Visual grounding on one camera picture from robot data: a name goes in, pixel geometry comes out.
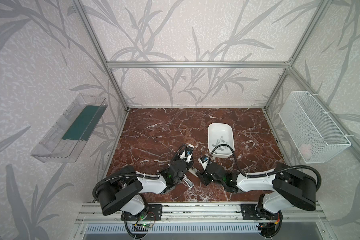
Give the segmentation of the small white stapler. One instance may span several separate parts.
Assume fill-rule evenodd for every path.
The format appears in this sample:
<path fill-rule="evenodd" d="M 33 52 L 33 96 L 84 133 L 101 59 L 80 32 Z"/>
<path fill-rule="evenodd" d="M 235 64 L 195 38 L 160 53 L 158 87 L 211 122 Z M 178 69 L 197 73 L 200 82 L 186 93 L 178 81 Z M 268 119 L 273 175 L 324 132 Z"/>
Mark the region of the small white stapler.
<path fill-rule="evenodd" d="M 190 189 L 195 186 L 195 184 L 186 175 L 183 177 L 183 180 Z"/>

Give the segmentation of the grey white large stapler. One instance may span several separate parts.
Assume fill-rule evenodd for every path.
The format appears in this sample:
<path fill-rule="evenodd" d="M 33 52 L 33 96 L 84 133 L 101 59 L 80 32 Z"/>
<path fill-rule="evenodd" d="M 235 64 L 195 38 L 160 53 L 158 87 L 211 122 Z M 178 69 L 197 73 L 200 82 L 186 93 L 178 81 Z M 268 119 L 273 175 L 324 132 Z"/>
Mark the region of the grey white large stapler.
<path fill-rule="evenodd" d="M 196 177 L 198 176 L 199 172 L 200 171 L 194 167 L 189 168 L 189 173 L 191 173 L 192 175 L 194 175 Z"/>

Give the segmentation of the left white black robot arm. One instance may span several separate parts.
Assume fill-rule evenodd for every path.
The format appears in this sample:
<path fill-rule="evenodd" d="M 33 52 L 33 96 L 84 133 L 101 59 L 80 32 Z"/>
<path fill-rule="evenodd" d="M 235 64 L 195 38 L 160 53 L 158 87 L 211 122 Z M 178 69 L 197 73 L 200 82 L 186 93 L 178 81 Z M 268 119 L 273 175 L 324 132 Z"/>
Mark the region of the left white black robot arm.
<path fill-rule="evenodd" d="M 143 193 L 167 194 L 182 183 L 193 159 L 179 159 L 160 171 L 157 175 L 147 175 L 126 166 L 120 171 L 99 181 L 92 195 L 102 208 L 104 216 L 123 211 L 133 216 L 141 216 L 149 211 Z"/>

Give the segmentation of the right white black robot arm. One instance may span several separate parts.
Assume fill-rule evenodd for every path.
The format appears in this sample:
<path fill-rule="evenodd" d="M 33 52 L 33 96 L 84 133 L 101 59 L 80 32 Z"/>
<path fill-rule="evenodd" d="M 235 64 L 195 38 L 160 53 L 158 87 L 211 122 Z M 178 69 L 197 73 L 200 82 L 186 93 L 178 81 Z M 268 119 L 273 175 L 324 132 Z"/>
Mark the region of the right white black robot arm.
<path fill-rule="evenodd" d="M 304 211 L 316 210 L 316 192 L 321 187 L 322 177 L 313 167 L 279 163 L 268 171 L 242 174 L 229 173 L 216 163 L 203 163 L 202 166 L 204 171 L 197 176 L 206 186 L 214 182 L 233 194 L 271 192 L 259 197 L 258 214 L 276 214 L 291 207 Z"/>

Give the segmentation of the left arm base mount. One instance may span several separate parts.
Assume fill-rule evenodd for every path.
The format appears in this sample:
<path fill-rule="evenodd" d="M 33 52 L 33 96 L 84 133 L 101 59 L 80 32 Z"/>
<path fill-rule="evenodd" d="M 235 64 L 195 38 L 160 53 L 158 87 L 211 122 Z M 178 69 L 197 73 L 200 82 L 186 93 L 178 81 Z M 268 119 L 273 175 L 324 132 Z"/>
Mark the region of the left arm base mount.
<path fill-rule="evenodd" d="M 121 220 L 124 221 L 137 221 L 137 220 L 147 220 L 147 221 L 160 221 L 163 213 L 163 205 L 161 204 L 149 204 L 142 212 L 136 215 L 131 213 L 122 212 Z"/>

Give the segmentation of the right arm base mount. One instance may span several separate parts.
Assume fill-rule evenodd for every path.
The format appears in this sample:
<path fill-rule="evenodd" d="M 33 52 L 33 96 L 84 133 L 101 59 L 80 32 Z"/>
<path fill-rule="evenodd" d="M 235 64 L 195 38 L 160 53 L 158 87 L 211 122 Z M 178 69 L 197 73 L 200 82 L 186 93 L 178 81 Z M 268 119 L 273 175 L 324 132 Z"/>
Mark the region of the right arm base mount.
<path fill-rule="evenodd" d="M 240 210 L 243 216 L 243 220 L 265 220 L 276 222 L 283 220 L 284 218 L 281 211 L 273 214 L 265 210 L 263 207 L 259 207 L 258 204 L 241 204 Z"/>

